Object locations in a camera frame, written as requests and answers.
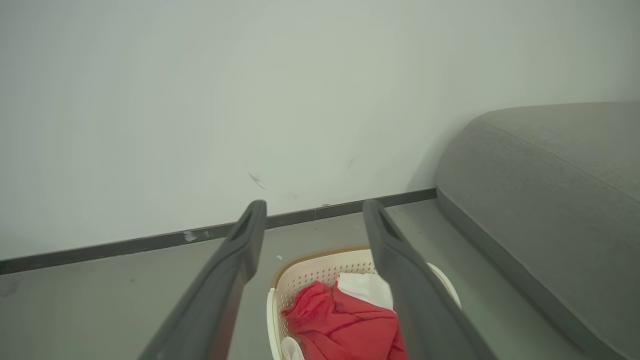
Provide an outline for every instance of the clothing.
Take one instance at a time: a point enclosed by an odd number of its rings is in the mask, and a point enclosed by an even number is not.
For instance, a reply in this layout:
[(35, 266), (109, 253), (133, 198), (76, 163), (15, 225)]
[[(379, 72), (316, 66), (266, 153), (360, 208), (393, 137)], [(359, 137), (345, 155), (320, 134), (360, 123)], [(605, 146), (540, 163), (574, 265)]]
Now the clothing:
[(391, 288), (380, 275), (341, 272), (337, 284), (338, 289), (346, 295), (380, 306), (383, 309), (394, 310)]
[(405, 360), (396, 314), (314, 282), (282, 312), (306, 360)]
[(280, 348), (282, 349), (282, 355), (284, 355), (285, 360), (305, 360), (300, 345), (290, 336), (282, 339)]

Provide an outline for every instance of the baseboard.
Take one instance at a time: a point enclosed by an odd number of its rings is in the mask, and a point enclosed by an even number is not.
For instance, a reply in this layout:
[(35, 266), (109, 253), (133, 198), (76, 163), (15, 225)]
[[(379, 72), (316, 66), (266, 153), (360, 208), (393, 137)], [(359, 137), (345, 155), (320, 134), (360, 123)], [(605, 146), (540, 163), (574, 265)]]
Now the baseboard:
[[(376, 200), (380, 201), (384, 206), (395, 206), (408, 204), (410, 202), (435, 199), (435, 197), (436, 190), (427, 189), (379, 197), (376, 198)], [(344, 204), (297, 211), (294, 213), (273, 215), (267, 219), (267, 228), (273, 229), (275, 227), (299, 224), (301, 222), (359, 213), (362, 211), (363, 201), (364, 200), (347, 202)], [(174, 247), (198, 241), (224, 238), (233, 225), (233, 223), (214, 225), (201, 229), (4, 260), (0, 261), (0, 275), (46, 268), (50, 266), (79, 263), (87, 260), (110, 258), (111, 256), (134, 254), (136, 252), (164, 249), (167, 247)]]

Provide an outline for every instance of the white plastic basket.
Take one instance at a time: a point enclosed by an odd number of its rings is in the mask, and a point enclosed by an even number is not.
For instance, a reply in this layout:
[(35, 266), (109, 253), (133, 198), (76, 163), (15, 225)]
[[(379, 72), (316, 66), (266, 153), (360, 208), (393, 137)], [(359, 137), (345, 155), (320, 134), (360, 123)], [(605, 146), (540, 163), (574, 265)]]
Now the white plastic basket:
[[(428, 265), (460, 306), (460, 299), (451, 281), (440, 269), (430, 263)], [(341, 272), (377, 274), (371, 250), (360, 247), (307, 256), (292, 261), (276, 274), (274, 287), (267, 296), (267, 331), (274, 360), (283, 359), (280, 344), (289, 335), (282, 311), (293, 305), (293, 300), (301, 289), (316, 280), (331, 286)]]

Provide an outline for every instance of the white wall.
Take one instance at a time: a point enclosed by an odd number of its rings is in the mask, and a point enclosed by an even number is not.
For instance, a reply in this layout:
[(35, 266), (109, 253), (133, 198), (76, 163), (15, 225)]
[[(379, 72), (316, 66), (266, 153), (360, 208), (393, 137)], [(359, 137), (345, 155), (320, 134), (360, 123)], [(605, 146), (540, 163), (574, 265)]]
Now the white wall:
[(640, 99), (639, 38), (636, 0), (5, 0), (0, 258), (432, 188), (482, 112)]

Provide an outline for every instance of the gray sofa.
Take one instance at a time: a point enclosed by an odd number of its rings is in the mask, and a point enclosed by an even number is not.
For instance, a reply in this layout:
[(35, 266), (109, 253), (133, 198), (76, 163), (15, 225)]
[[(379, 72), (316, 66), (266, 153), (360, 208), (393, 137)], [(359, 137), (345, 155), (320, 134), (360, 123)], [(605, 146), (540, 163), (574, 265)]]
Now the gray sofa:
[(640, 359), (640, 102), (486, 113), (438, 169), (443, 212), (576, 344)]

